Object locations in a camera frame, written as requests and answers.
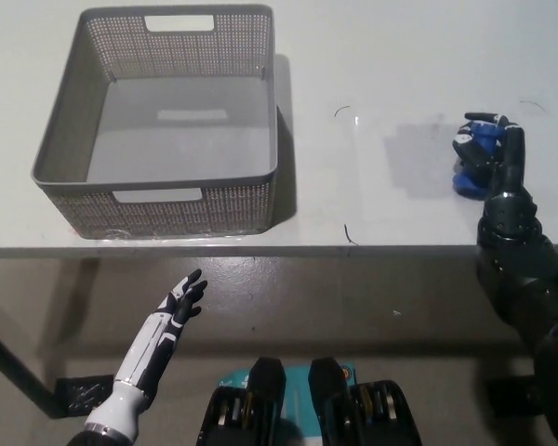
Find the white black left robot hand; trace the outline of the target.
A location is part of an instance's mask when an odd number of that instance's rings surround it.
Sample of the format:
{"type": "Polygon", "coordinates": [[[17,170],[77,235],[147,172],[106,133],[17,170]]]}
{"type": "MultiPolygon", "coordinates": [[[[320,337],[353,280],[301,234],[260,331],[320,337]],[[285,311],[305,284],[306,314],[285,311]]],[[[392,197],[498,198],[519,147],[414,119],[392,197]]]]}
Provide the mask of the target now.
{"type": "Polygon", "coordinates": [[[140,327],[114,377],[116,382],[138,389],[147,404],[157,393],[186,323],[201,312],[196,303],[207,287],[201,275],[200,269],[194,270],[168,292],[140,327]]]}

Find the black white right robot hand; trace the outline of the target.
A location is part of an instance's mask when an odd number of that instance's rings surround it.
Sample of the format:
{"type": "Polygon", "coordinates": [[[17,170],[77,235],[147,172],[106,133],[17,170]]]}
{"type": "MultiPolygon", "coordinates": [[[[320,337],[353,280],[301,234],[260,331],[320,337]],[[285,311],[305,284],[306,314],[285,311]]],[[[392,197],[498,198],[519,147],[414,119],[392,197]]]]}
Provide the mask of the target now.
{"type": "Polygon", "coordinates": [[[458,166],[454,191],[483,203],[482,246],[527,243],[541,233],[538,207],[525,188],[525,131],[506,115],[469,111],[452,140],[458,166]]]}

